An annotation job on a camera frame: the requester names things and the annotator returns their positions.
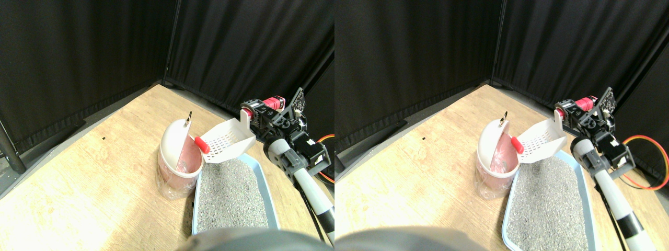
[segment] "slotted scoop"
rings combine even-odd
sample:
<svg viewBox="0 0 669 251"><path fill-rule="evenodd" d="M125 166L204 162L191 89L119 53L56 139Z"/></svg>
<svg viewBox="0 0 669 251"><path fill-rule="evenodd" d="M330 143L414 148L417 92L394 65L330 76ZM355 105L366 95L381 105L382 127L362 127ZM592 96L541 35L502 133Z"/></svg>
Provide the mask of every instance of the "slotted scoop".
<svg viewBox="0 0 669 251"><path fill-rule="evenodd" d="M206 163L221 163L244 154L256 143L256 136L249 129L248 115L241 110L240 122L236 118L217 124L200 139L209 146L208 153L202 153Z"/></svg>
<svg viewBox="0 0 669 251"><path fill-rule="evenodd" d="M557 110L553 111L553 116L518 136L524 147L522 154L518 154L518 162L534 163L549 158L567 144L567 135L562 131L562 118Z"/></svg>

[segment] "black backdrop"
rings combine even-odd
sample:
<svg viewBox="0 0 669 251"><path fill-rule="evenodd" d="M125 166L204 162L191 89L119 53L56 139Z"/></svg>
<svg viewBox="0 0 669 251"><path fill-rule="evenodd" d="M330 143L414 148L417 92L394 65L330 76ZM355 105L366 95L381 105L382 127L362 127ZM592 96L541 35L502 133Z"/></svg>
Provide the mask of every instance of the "black backdrop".
<svg viewBox="0 0 669 251"><path fill-rule="evenodd" d="M3 1L0 120L19 152L163 74L174 1Z"/></svg>
<svg viewBox="0 0 669 251"><path fill-rule="evenodd" d="M636 89L615 113L615 135L624 140L646 135L665 149L669 147L669 48L654 62ZM643 161L641 168L657 179L664 178L664 162L659 151L649 143L630 143L630 150Z"/></svg>
<svg viewBox="0 0 669 251"><path fill-rule="evenodd" d="M184 1L167 80L238 114L251 98L292 98L334 51L332 0Z"/></svg>
<svg viewBox="0 0 669 251"><path fill-rule="evenodd" d="M335 58L307 95L341 151L490 77L499 1L337 1Z"/></svg>
<svg viewBox="0 0 669 251"><path fill-rule="evenodd" d="M551 107L608 86L623 99L668 19L669 1L508 0L494 79Z"/></svg>

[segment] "wooden table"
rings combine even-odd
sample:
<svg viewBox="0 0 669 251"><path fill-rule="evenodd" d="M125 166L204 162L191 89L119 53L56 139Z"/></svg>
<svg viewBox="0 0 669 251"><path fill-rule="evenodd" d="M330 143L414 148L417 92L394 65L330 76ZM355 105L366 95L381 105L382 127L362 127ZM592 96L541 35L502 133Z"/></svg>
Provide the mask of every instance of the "wooden table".
<svg viewBox="0 0 669 251"><path fill-rule="evenodd" d="M487 249L506 249L501 233L506 198L485 200L474 189L478 137L486 124L505 111L510 134L516 136L546 119L489 86L475 90L337 182L337 233L344 236L383 226L441 226L465 232ZM573 138L569 135L563 149L567 153ZM592 179L586 180L600 250L619 250L604 204ZM669 217L655 193L632 189L619 179L615 182L657 249L669 249Z"/></svg>
<svg viewBox="0 0 669 251"><path fill-rule="evenodd" d="M154 86L77 140L0 200L0 250L175 249L191 235L193 195L159 193L158 146L189 111L192 135L223 122ZM281 228L317 238L302 198L262 144L247 153L262 166Z"/></svg>

